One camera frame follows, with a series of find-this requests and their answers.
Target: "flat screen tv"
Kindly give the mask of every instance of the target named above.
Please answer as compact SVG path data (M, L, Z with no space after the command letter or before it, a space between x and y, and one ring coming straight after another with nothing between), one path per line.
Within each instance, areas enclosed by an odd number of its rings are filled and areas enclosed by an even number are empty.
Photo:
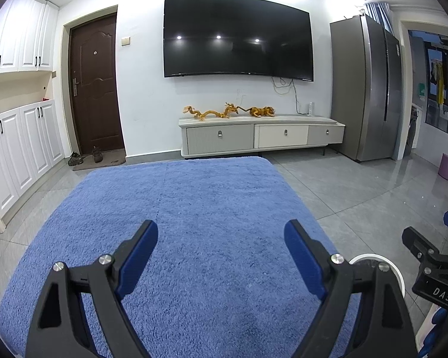
M313 81L308 12L265 0L165 0L164 76Z

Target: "white drawer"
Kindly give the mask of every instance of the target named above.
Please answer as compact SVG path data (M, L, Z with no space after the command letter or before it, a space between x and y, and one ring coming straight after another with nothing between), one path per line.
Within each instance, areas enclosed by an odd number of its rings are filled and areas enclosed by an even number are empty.
M316 146L341 143L344 128L344 125L311 125L307 144Z
M254 148L272 148L280 146L304 146L307 144L308 125L256 124Z
M254 148L254 126L222 125L187 128L188 154L246 151Z

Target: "shoe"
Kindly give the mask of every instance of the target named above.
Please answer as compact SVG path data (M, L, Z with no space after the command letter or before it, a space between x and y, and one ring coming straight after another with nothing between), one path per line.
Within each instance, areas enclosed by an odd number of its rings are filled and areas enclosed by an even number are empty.
M70 159L68 160L68 165L70 167L77 166L78 164L83 163L83 158L80 156L80 154L73 152L70 156Z
M101 153L100 148L93 147L93 151L91 151L93 155L93 160L95 163L99 163L100 161L103 161L103 154Z

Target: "white round rim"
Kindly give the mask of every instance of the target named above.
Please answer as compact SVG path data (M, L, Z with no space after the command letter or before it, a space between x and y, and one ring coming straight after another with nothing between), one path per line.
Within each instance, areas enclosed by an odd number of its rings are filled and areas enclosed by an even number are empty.
M365 253L365 254L361 254L359 256L352 258L349 261L349 264L355 264L361 260L383 261L384 263L387 263L388 265L390 265L390 268L392 269L393 273L395 274L395 276L397 276L398 285L400 286L402 295L403 295L403 297L405 297L405 280L403 280L403 275L401 274L400 270L397 268L397 266L393 262L391 262L388 258L383 257L379 254Z

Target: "silver bolt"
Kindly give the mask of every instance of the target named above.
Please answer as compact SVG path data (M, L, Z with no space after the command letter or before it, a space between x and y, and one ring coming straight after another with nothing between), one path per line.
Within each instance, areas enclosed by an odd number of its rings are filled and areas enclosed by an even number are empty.
M112 259L113 258L109 254L103 254L102 256L100 256L98 261L101 265L106 265L106 264L109 264Z
M341 264L341 263L343 263L345 261L345 258L343 258L343 256L341 254L338 254L338 253L333 254L330 257L330 259L332 260L332 262L334 264Z
M61 261L58 261L57 263L53 264L53 270L55 272L61 271L64 267L65 267L65 265Z
M378 264L378 269L380 269L382 272L388 272L390 270L390 266L385 263Z

